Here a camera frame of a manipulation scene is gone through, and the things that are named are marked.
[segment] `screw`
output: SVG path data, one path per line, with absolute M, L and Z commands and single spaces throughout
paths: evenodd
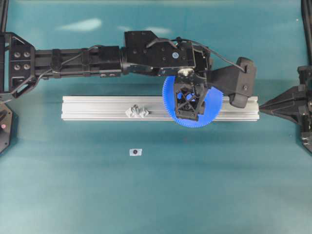
M 173 53 L 172 53 L 172 57 L 173 57 L 174 59 L 177 59 L 177 58 L 179 57 L 179 54 L 178 54 L 177 52 L 173 52 Z
M 30 53 L 29 52 L 25 52 L 24 53 L 24 57 L 26 57 L 26 58 L 30 57 Z
M 14 57 L 19 58 L 20 57 L 20 52 L 15 52 Z
M 29 68 L 30 68 L 30 65 L 29 65 L 29 64 L 25 64 L 25 65 L 24 65 L 24 69 L 25 69 L 25 70 L 28 70 Z
M 14 65 L 14 70 L 18 71 L 20 69 L 20 66 L 18 64 Z

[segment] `metal stand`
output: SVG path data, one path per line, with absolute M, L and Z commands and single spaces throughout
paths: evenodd
M 223 97 L 222 109 L 215 121 L 257 121 L 258 97 L 250 97 L 245 108 L 233 107 Z M 172 121 L 162 96 L 64 96 L 63 120 L 139 120 Z

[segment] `black cable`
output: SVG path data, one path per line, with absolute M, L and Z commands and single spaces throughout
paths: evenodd
M 212 53 L 212 54 L 218 56 L 218 57 L 219 57 L 220 59 L 222 59 L 223 61 L 225 61 L 225 62 L 227 62 L 227 63 L 229 63 L 229 64 L 231 64 L 231 65 L 237 67 L 239 70 L 241 70 L 243 73 L 245 73 L 245 69 L 244 69 L 244 68 L 242 68 L 241 66 L 237 65 L 237 64 L 234 63 L 234 62 L 231 62 L 231 61 L 227 60 L 226 58 L 224 58 L 222 55 L 220 55 L 220 54 L 217 53 L 216 51 L 214 51 L 214 50 L 208 48 L 207 46 L 205 46 L 205 45 L 203 45 L 203 44 L 201 44 L 201 43 L 199 43 L 199 42 L 197 42 L 197 41 L 189 40 L 189 39 L 174 39 L 174 40 L 172 40 L 172 41 L 189 41 L 189 42 L 191 42 L 191 43 L 193 43 L 193 44 L 199 45 L 200 47 L 202 47 L 202 48 L 205 49 L 206 51 L 208 51 L 208 52 L 210 52 L 210 53 Z

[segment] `teal mat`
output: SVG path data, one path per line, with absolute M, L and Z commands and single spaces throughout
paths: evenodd
M 7 24 L 37 49 L 122 46 L 123 31 L 146 29 L 254 60 L 261 104 L 297 85 L 307 64 L 299 0 L 13 0 Z M 214 68 L 225 65 L 214 57 Z M 312 157 L 291 122 L 60 118 L 62 96 L 160 95 L 163 81 L 43 80 L 10 102 L 18 125 L 0 156 L 0 233 L 310 234 Z

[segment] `blue gear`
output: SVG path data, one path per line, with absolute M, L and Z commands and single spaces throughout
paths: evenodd
M 205 97 L 205 112 L 203 115 L 198 115 L 198 121 L 177 118 L 175 112 L 174 83 L 174 76 L 166 78 L 162 88 L 162 96 L 165 108 L 175 122 L 185 127 L 199 128 L 209 124 L 217 117 L 222 107 L 223 93 L 212 87 L 208 90 Z

